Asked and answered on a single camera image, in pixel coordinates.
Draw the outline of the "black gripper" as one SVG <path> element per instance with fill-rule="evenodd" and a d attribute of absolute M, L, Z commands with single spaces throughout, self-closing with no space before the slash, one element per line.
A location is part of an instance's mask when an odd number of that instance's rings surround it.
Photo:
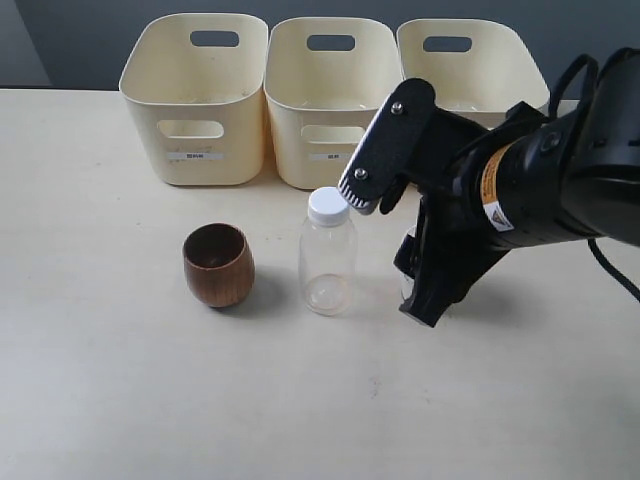
<path fill-rule="evenodd" d="M 369 215 L 420 151 L 422 198 L 394 266 L 413 280 L 400 311 L 434 327 L 505 250 L 599 238 L 570 206 L 568 172 L 588 108 L 543 115 L 521 102 L 488 130 L 435 105 L 427 81 L 402 81 L 347 163 L 338 190 Z"/>

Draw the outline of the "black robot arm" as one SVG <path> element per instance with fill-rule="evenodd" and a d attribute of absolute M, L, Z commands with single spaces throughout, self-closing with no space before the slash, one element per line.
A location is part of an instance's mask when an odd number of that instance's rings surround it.
<path fill-rule="evenodd" d="M 338 183 L 358 212 L 420 193 L 415 230 L 394 258 L 412 290 L 402 311 L 427 326 L 508 252 L 607 237 L 639 242 L 639 52 L 578 56 L 546 112 L 526 102 L 488 129 L 440 108 L 426 80 L 402 81 Z"/>

